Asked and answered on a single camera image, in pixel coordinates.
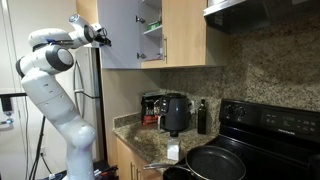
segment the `lower cabinet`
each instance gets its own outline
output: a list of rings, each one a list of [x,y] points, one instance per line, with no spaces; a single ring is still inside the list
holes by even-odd
[[[118,173],[120,180],[161,180],[157,170],[143,170],[148,164],[133,152],[124,142],[117,138]]]

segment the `range hood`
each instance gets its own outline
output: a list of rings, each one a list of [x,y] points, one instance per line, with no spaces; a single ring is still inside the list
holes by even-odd
[[[320,13],[320,0],[208,0],[207,25],[228,34]]]

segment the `stove control panel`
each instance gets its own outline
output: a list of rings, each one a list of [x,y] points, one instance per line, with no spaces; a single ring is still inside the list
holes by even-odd
[[[320,112],[223,99],[219,120],[235,128],[260,128],[320,142]]]

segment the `black frying pan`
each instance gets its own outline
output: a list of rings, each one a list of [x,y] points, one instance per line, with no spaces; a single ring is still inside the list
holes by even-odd
[[[204,180],[240,180],[246,174],[246,167],[238,156],[217,146],[195,147],[185,159],[185,165],[154,163],[146,165],[144,169],[175,167]]]

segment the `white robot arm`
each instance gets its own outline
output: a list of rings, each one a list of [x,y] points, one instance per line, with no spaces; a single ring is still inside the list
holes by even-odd
[[[66,140],[67,176],[64,179],[93,180],[91,149],[96,131],[81,118],[54,75],[73,66],[68,49],[76,49],[98,38],[102,43],[111,43],[99,34],[98,25],[89,25],[78,14],[72,15],[69,22],[75,29],[70,33],[52,28],[31,33],[29,43],[33,52],[18,60],[16,69],[28,97]]]

